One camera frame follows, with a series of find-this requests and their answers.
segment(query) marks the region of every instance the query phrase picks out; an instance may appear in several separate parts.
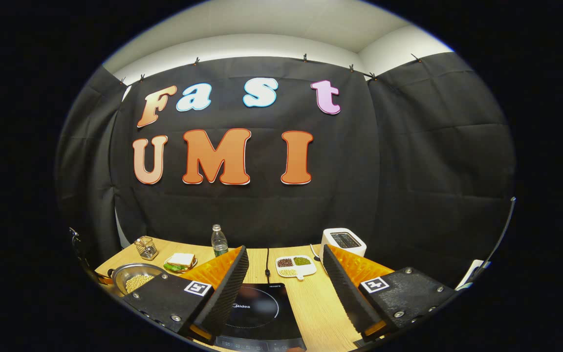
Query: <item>pink letter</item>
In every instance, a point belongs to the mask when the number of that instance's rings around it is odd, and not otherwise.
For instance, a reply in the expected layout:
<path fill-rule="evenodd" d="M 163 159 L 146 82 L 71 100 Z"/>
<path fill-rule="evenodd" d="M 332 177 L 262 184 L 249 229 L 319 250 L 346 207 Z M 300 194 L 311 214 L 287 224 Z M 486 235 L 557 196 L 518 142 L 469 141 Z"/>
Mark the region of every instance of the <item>pink letter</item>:
<path fill-rule="evenodd" d="M 314 82 L 310 85 L 312 89 L 317 90 L 317 104 L 322 112 L 328 114 L 337 114 L 340 112 L 340 106 L 334 105 L 331 95 L 338 95 L 338 89 L 331 86 L 329 81 Z"/>

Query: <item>induction cooktop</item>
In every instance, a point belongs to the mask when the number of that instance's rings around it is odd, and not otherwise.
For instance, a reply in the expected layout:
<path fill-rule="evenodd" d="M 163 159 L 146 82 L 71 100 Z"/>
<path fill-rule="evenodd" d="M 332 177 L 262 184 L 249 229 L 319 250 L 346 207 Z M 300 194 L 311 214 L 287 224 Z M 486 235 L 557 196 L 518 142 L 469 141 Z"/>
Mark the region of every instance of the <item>induction cooktop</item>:
<path fill-rule="evenodd" d="M 241 352 L 307 350 L 284 284 L 243 284 L 215 346 Z"/>

